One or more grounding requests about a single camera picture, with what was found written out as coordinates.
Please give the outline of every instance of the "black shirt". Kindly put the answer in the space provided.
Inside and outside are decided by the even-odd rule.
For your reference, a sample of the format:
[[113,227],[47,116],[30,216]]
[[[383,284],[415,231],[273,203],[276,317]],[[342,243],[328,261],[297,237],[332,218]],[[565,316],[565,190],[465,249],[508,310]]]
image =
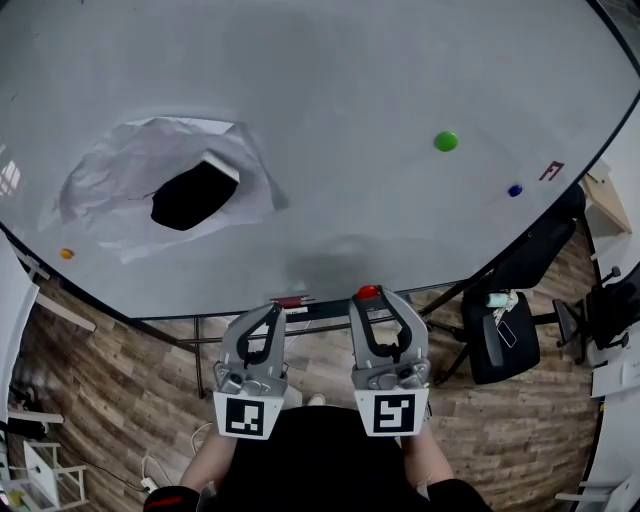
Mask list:
[[[283,411],[267,441],[238,441],[231,468],[208,510],[427,510],[490,512],[461,480],[412,489],[394,439],[368,437],[357,411],[300,407]],[[147,510],[195,510],[199,494],[164,487]]]

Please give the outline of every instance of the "person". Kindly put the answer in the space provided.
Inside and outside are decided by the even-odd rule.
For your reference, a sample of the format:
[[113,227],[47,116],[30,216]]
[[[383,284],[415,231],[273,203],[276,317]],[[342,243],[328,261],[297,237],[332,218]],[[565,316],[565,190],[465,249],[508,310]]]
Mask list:
[[491,511],[454,478],[427,422],[400,447],[393,438],[368,437],[356,410],[324,405],[321,395],[308,405],[320,406],[282,411],[264,441],[221,436],[212,426],[180,484],[154,491],[145,512]]

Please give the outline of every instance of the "desk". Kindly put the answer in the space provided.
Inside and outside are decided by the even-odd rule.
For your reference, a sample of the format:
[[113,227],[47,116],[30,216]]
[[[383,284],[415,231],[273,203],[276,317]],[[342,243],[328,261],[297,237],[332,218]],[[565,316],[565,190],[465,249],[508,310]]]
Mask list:
[[582,179],[582,188],[587,197],[587,209],[590,207],[597,208],[599,212],[618,226],[623,233],[630,234],[633,232],[629,218],[624,211],[624,206],[610,179],[598,180],[587,174]]

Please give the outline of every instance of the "black office chair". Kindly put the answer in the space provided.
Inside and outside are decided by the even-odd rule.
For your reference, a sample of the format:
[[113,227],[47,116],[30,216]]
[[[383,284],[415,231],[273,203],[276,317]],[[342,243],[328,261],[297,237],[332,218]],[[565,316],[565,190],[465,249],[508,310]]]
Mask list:
[[602,286],[609,279],[620,277],[620,269],[613,267],[611,273],[596,285],[581,301],[573,305],[555,299],[555,312],[547,315],[550,321],[560,324],[562,341],[558,347],[571,342],[580,342],[580,357],[576,364],[585,360],[587,343],[593,339],[596,347],[603,350],[615,346],[626,347],[629,333],[613,341],[625,329],[640,320],[640,263],[624,279]]
[[540,362],[535,326],[554,319],[549,315],[533,316],[526,297],[518,292],[518,304],[505,312],[496,326],[494,309],[485,306],[485,297],[488,293],[536,286],[575,232],[574,218],[584,208],[584,192],[576,185],[534,224],[520,247],[465,292],[461,306],[464,329],[434,320],[427,322],[427,326],[445,330],[465,343],[451,368],[434,382],[436,386],[447,381],[467,357],[477,384],[509,379]]

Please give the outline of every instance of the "white sneaker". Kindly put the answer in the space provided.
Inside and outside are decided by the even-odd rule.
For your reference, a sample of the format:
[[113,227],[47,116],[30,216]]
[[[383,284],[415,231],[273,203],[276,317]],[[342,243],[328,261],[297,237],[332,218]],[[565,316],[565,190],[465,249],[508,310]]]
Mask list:
[[322,393],[316,393],[309,399],[307,405],[327,405],[327,400]]

